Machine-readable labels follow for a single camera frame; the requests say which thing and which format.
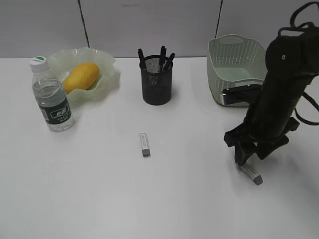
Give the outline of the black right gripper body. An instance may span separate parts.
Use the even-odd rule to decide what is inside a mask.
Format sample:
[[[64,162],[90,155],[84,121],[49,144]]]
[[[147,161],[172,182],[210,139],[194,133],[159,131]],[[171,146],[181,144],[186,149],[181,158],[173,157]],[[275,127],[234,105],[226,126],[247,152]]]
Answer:
[[[283,137],[285,127],[311,75],[283,79],[267,74],[255,103],[249,104],[244,121],[225,133],[229,147],[237,142],[272,142]]]

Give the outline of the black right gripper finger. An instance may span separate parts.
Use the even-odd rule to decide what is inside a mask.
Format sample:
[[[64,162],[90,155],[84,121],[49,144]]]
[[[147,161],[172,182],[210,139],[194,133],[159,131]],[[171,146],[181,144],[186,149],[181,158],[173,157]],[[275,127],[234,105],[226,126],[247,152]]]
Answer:
[[[256,145],[253,142],[235,143],[235,162],[238,166],[243,166],[248,158],[256,152]]]
[[[263,160],[279,147],[288,144],[288,142],[289,138],[284,135],[277,141],[258,143],[256,154],[261,160]]]

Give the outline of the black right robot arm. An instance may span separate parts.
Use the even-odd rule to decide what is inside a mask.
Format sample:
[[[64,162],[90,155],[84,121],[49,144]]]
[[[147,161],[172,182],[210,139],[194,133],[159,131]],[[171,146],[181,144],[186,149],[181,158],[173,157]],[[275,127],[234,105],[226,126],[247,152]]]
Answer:
[[[286,145],[289,131],[297,130],[301,122],[317,126],[318,122],[295,118],[296,105],[301,97],[316,109],[315,100],[306,87],[319,74],[319,29],[288,27],[299,36],[279,34],[267,48],[267,75],[262,85],[224,89],[226,104],[247,102],[249,108],[243,122],[225,133],[224,141],[235,148],[235,162],[243,166],[253,155],[263,160],[277,148]]]

